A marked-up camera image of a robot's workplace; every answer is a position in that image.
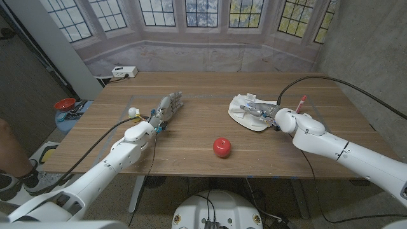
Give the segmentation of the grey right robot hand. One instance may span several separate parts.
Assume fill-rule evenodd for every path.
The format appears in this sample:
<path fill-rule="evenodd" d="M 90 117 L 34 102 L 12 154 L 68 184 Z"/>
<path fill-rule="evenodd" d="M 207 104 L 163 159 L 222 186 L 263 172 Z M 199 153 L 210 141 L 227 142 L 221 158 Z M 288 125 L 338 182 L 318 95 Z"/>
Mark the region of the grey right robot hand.
<path fill-rule="evenodd" d="M 277 112 L 281 110 L 276 104 L 250 102 L 246 105 L 239 105 L 239 108 L 255 118 L 272 118 L 274 119 Z"/>

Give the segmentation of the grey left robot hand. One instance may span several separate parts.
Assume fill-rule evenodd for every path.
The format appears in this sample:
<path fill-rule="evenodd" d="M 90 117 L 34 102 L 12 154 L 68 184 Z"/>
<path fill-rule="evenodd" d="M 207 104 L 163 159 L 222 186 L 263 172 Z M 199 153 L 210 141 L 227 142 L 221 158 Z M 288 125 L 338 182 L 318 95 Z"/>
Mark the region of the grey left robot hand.
<path fill-rule="evenodd" d="M 173 114 L 183 106 L 183 102 L 181 101 L 182 96 L 182 92 L 174 92 L 165 96 L 149 117 L 148 123 L 153 127 L 158 127 L 161 123 L 169 121 Z"/>

